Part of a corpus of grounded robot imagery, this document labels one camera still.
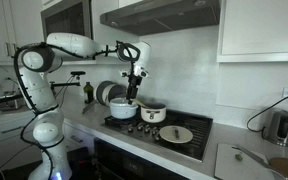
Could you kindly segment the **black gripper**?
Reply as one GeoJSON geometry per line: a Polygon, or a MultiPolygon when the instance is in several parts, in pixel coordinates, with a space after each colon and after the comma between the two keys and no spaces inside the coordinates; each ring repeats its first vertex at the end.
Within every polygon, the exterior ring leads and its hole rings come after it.
{"type": "Polygon", "coordinates": [[[142,77],[141,76],[135,76],[135,75],[131,74],[128,76],[128,82],[129,82],[130,86],[128,86],[128,88],[127,88],[126,99],[127,100],[135,99],[137,96],[137,92],[138,92],[138,88],[136,88],[136,87],[141,84],[142,77]]]}

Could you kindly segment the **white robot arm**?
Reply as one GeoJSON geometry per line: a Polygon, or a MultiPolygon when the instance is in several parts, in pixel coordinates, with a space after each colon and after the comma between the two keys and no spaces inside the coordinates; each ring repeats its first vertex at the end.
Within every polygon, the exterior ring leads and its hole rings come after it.
{"type": "Polygon", "coordinates": [[[126,99],[136,98],[142,78],[148,75],[146,64],[151,46],[143,41],[114,46],[100,45],[92,39],[73,33],[51,33],[42,43],[18,48],[14,55],[14,71],[21,93],[35,117],[30,142],[41,150],[42,163],[29,175],[29,180],[69,180],[72,177],[62,131],[64,115],[47,81],[47,75],[69,55],[79,59],[109,56],[131,64],[126,99]]]}

